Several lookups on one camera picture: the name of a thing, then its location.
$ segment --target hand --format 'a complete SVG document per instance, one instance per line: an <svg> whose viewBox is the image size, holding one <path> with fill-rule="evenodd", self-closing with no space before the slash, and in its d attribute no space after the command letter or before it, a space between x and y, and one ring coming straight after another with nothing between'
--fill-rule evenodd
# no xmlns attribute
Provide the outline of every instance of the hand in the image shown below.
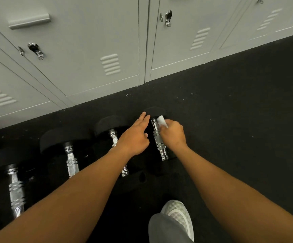
<svg viewBox="0 0 293 243"><path fill-rule="evenodd" d="M149 124L150 115L143 112L135 123L128 128L120 137L116 144L116 149L124 150L129 158L143 152L149 145L148 134L144 133L145 128Z"/></svg>
<svg viewBox="0 0 293 243"><path fill-rule="evenodd" d="M170 119L166 119L165 122L168 128L163 125L160 126L160 135L163 143L172 151L187 146L184 127L177 121Z"/></svg>

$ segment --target gray pants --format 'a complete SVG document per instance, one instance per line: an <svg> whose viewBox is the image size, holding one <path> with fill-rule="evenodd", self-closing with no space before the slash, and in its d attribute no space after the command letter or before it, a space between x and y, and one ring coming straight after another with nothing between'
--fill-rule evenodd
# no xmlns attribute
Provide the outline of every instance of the gray pants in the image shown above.
<svg viewBox="0 0 293 243"><path fill-rule="evenodd" d="M149 221L150 243L193 243L188 237L185 228L175 219L158 213Z"/></svg>

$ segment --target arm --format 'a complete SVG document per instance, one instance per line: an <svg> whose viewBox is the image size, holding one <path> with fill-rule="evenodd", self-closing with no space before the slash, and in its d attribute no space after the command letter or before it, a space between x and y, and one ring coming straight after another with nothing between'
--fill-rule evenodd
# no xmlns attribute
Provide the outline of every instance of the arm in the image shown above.
<svg viewBox="0 0 293 243"><path fill-rule="evenodd" d="M238 242L292 242L293 216L255 189L203 159L186 144L183 127L166 120L161 137L180 159L204 202Z"/></svg>
<svg viewBox="0 0 293 243"><path fill-rule="evenodd" d="M142 113L116 147L3 228L0 242L86 242L121 170L149 145L149 118Z"/></svg>

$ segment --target person's right arm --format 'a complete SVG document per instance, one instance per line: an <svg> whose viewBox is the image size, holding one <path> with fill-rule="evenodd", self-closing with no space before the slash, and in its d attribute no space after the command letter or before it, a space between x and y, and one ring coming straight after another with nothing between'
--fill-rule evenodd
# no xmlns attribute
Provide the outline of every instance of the person's right arm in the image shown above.
<svg viewBox="0 0 293 243"><path fill-rule="evenodd" d="M238 242L292 242L293 216L258 191L192 151L183 127L166 119L164 144L180 159L201 197L223 228Z"/></svg>

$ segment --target shoe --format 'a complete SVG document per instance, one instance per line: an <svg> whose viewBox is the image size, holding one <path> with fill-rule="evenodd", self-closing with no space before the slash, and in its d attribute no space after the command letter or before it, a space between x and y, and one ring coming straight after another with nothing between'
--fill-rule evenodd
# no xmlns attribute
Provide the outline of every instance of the shoe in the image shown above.
<svg viewBox="0 0 293 243"><path fill-rule="evenodd" d="M189 238L194 241L194 229L190 215L181 201L169 200L161 210L161 213L168 215L180 223L184 228Z"/></svg>

